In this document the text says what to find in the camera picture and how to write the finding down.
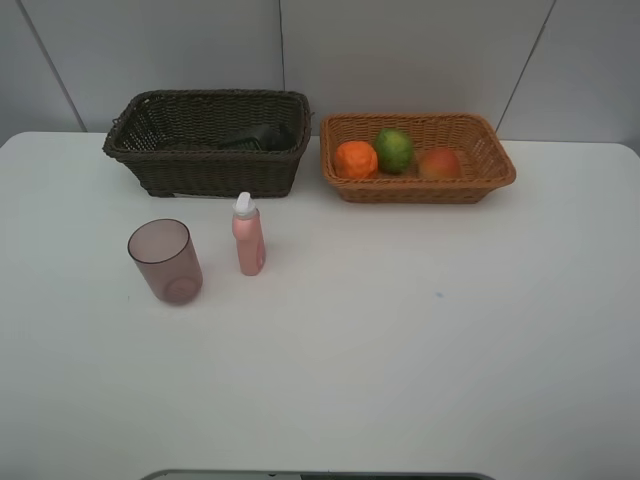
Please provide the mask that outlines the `dark green pump bottle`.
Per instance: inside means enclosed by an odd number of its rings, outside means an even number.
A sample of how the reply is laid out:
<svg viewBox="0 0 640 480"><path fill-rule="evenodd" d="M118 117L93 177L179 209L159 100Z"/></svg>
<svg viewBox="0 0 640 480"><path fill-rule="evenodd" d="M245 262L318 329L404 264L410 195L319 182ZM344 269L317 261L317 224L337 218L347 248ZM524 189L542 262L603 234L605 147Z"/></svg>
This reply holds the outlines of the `dark green pump bottle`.
<svg viewBox="0 0 640 480"><path fill-rule="evenodd" d="M295 135L284 124L260 124L226 135L217 144L221 150L285 151L296 144Z"/></svg>

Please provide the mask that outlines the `orange tangerine fruit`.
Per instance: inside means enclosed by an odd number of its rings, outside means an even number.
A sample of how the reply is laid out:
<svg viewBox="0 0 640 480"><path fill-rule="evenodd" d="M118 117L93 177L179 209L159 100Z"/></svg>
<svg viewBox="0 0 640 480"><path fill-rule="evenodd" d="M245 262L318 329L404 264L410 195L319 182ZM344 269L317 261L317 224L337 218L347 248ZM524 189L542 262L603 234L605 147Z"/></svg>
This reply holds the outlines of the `orange tangerine fruit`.
<svg viewBox="0 0 640 480"><path fill-rule="evenodd" d="M341 178L371 178L378 170L377 153L367 142L344 142L336 149L334 168L336 174Z"/></svg>

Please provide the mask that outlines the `dark brown wicker basket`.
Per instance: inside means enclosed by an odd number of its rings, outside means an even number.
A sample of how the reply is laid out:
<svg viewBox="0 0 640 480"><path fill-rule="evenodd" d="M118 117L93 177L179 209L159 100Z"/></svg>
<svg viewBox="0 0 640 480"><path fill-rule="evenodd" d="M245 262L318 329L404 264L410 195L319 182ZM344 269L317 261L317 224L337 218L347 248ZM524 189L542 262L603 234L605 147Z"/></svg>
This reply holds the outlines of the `dark brown wicker basket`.
<svg viewBox="0 0 640 480"><path fill-rule="evenodd" d="M284 124L296 144L285 151L221 150L226 135ZM307 97L256 89L152 90L114 120L104 153L123 164L153 197L287 196L311 135Z"/></svg>

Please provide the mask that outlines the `pink bottle white cap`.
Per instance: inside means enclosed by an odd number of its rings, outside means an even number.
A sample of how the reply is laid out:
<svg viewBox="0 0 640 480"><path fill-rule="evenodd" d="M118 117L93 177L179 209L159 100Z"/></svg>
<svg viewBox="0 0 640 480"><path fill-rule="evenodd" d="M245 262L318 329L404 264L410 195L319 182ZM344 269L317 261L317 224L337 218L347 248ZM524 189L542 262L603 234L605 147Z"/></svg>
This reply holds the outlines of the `pink bottle white cap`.
<svg viewBox="0 0 640 480"><path fill-rule="evenodd" d="M242 192L233 205L232 233L241 272L258 275L264 267L266 248L261 217L249 192Z"/></svg>

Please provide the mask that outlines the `light orange wicker basket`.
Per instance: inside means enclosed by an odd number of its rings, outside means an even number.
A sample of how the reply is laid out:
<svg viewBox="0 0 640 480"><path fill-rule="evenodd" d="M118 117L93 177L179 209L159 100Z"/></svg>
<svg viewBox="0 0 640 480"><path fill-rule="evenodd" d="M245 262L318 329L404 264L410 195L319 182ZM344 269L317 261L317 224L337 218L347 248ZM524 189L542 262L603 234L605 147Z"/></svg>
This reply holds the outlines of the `light orange wicker basket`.
<svg viewBox="0 0 640 480"><path fill-rule="evenodd" d="M418 155L446 147L456 154L461 176L430 180L418 173L417 160L398 174L378 173L369 179L347 179L334 168L338 146L346 141L375 140L383 128L409 135ZM320 125L323 175L342 200L355 203L473 204L512 184L515 167L491 125L470 113L342 113Z"/></svg>

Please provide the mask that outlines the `translucent pink plastic cup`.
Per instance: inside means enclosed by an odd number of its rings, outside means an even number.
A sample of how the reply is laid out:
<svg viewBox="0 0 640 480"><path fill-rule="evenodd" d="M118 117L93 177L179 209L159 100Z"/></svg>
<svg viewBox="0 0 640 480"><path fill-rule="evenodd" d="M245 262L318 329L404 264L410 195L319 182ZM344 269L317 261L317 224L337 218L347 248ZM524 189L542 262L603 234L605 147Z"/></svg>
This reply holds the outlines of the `translucent pink plastic cup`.
<svg viewBox="0 0 640 480"><path fill-rule="evenodd" d="M203 275L187 226L157 219L137 228L127 251L152 293L162 302L183 305L199 294Z"/></svg>

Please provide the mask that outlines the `green lime fruit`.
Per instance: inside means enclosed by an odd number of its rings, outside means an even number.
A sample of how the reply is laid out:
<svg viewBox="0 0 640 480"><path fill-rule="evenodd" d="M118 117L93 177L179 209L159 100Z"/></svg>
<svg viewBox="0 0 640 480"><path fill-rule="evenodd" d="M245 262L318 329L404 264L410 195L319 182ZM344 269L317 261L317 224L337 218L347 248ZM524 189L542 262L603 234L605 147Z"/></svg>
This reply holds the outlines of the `green lime fruit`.
<svg viewBox="0 0 640 480"><path fill-rule="evenodd" d="M379 169L387 174L402 174L411 164L414 147L411 138L402 130L383 128L373 143Z"/></svg>

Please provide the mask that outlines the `red orange peach fruit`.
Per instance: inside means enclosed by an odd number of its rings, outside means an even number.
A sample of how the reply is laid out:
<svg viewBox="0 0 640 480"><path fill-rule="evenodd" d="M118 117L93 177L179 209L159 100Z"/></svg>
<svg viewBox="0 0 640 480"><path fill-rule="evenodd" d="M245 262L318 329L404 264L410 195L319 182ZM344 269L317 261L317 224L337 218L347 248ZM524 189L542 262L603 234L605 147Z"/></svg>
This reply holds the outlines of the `red orange peach fruit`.
<svg viewBox="0 0 640 480"><path fill-rule="evenodd" d="M429 180L462 177L462 167L452 149L440 147L424 152L418 159L418 173Z"/></svg>

